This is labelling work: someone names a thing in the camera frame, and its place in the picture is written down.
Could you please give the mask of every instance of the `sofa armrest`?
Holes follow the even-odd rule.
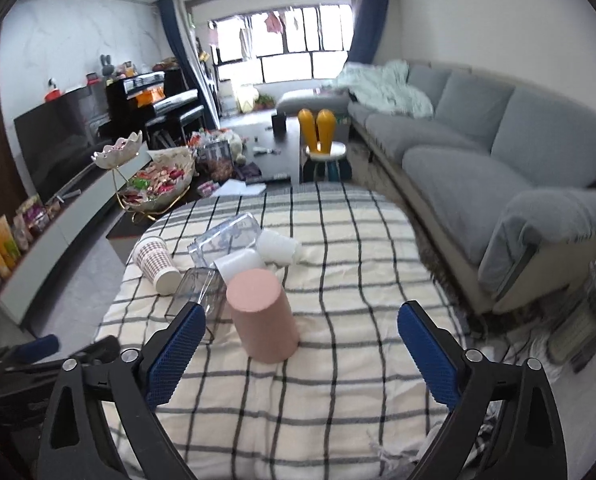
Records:
[[[489,240],[478,281],[489,292],[510,286],[543,244],[575,243],[596,235],[596,190],[539,187],[515,196]]]

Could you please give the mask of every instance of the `remote control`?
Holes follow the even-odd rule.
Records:
[[[281,182],[283,180],[291,181],[291,177],[288,173],[276,173],[273,176],[254,176],[246,180],[247,185],[249,184],[260,184],[262,182]]]

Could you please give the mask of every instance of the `white wall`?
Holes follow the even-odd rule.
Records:
[[[587,0],[401,0],[402,56],[531,81],[596,110],[596,12]]]
[[[376,65],[402,58],[402,15],[400,0],[389,0],[382,39],[373,57]]]
[[[28,0],[17,2],[2,23],[0,102],[4,126],[27,192],[30,187],[14,119],[42,104],[50,78],[62,91],[101,74],[100,54],[139,70],[168,53],[156,7],[121,0]]]
[[[210,20],[226,18],[233,14],[254,12],[256,10],[273,9],[274,7],[301,6],[313,4],[351,4],[351,0],[212,0],[199,4],[191,9],[195,33],[198,36],[204,50],[211,54],[209,48],[209,27]],[[285,92],[301,90],[306,88],[318,88],[322,80],[308,79],[302,81],[287,81],[279,83],[268,83],[255,85],[260,93],[269,94],[276,101]]]

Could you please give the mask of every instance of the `checkered paper cup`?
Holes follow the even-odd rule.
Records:
[[[133,261],[160,296],[173,294],[182,281],[182,274],[175,268],[166,242],[159,236],[140,240],[133,248]]]

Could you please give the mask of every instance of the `red garment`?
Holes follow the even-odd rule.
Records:
[[[267,32],[271,32],[274,34],[283,33],[283,22],[281,22],[280,19],[278,19],[278,17],[275,15],[275,12],[269,12],[269,14],[267,15],[267,19],[265,20],[265,23],[267,24]]]

